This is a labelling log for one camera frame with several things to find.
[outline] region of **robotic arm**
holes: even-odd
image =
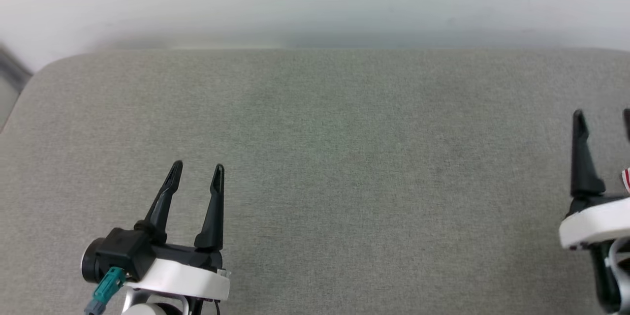
[[[106,302],[126,286],[123,315],[199,315],[203,302],[227,300],[230,272],[223,269],[223,181],[217,165],[210,186],[211,200],[194,247],[166,243],[166,220],[177,191],[183,163],[176,161],[149,212],[133,230],[114,228],[92,241],[83,254],[83,279],[99,284],[86,315],[101,315]],[[165,303],[149,303],[161,295],[182,302],[182,310]]]
[[[630,139],[630,109],[624,111]],[[586,250],[595,269],[597,297],[609,313],[630,314],[630,198],[605,195],[589,151],[589,129],[582,111],[573,114],[569,213],[560,224],[565,249]],[[630,173],[622,180],[629,187]]]

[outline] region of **teal connector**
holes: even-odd
[[[101,315],[113,295],[122,288],[125,280],[125,271],[122,268],[110,268],[92,294],[92,301],[84,310],[85,315]]]

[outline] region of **teal cable connector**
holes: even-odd
[[[101,315],[107,303],[122,288],[125,281],[125,271],[122,268],[110,268],[92,294],[92,301],[83,310],[85,315]]]

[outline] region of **gray tablecloth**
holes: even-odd
[[[558,241],[571,114],[585,109],[598,171],[621,191],[629,79],[630,55],[602,50],[50,64],[0,133],[0,309],[81,314],[83,250],[144,217],[182,159],[167,226],[182,245],[225,165],[225,313],[598,314],[589,255]]]

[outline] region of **white wall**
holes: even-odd
[[[0,0],[0,45],[32,71],[112,48],[630,49],[630,0]]]

